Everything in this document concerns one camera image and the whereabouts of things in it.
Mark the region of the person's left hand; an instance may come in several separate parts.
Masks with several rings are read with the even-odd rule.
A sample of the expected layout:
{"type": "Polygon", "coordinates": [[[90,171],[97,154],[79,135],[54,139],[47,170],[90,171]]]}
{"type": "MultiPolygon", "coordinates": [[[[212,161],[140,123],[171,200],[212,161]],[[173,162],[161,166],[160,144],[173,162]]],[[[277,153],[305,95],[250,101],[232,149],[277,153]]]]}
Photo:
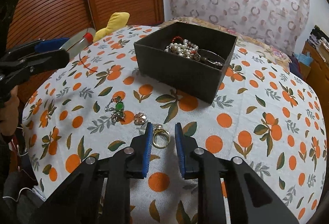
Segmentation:
{"type": "Polygon", "coordinates": [[[4,103],[4,107],[1,108],[1,135],[11,136],[15,133],[18,126],[19,112],[18,107],[20,100],[17,97],[18,87],[15,86],[11,90],[11,98],[4,103]]]}

